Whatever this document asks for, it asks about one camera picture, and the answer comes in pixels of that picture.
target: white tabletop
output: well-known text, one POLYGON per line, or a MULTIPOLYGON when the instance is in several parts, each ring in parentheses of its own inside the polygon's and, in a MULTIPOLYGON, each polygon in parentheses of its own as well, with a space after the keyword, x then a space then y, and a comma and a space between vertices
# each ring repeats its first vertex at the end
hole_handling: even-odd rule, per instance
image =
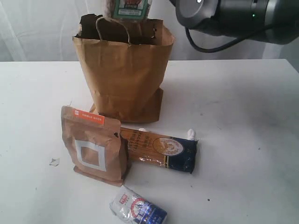
MULTIPOLYGON (((195 171, 134 163, 128 187, 170 224, 298 223, 299 74, 286 60, 174 61, 162 88, 160 121, 127 126, 194 128, 195 171)), ((70 103, 92 104, 78 62, 0 63, 0 223, 122 223, 109 209, 119 188, 72 170, 60 121, 70 103)))

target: orange label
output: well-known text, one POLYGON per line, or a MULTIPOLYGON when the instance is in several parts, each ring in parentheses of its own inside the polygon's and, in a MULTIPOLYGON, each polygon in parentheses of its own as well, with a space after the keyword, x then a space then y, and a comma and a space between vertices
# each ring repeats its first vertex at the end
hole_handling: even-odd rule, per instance
POLYGON ((88 112, 77 110, 77 109, 74 110, 74 115, 75 115, 75 117, 79 117, 79 118, 85 119, 85 120, 90 120, 90 121, 98 123, 100 125, 104 125, 104 121, 105 121, 104 116, 96 115, 93 113, 88 113, 88 112))

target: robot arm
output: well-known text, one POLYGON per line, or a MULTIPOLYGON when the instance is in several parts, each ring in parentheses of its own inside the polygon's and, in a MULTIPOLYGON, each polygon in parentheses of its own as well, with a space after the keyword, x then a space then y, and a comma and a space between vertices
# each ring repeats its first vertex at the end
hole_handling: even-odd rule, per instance
POLYGON ((287 44, 299 36, 299 0, 170 0, 190 44, 212 53, 243 40, 287 44), (236 39, 214 49, 193 42, 189 30, 236 39))

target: white curtain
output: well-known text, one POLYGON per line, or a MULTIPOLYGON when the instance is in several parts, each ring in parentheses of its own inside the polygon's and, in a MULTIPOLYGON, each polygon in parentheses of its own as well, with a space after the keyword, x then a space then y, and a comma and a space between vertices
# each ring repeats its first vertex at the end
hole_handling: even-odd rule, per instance
MULTIPOLYGON (((80 17, 101 14, 105 0, 0 0, 0 61, 73 61, 77 60, 71 37, 80 17)), ((172 60, 208 59, 299 59, 299 41, 288 46, 244 41, 223 52, 204 54, 189 44, 175 9, 168 0, 153 0, 150 18, 163 19, 176 37, 172 60)), ((195 42, 213 48, 231 40, 192 32, 195 42)))

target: green label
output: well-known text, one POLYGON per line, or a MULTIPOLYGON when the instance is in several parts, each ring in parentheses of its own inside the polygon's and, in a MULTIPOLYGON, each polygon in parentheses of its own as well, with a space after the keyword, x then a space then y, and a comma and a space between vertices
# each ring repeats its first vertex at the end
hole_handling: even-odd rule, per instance
POLYGON ((136 0, 135 4, 132 4, 131 0, 116 0, 114 18, 116 19, 135 19, 142 20, 145 16, 148 7, 148 0, 136 0))

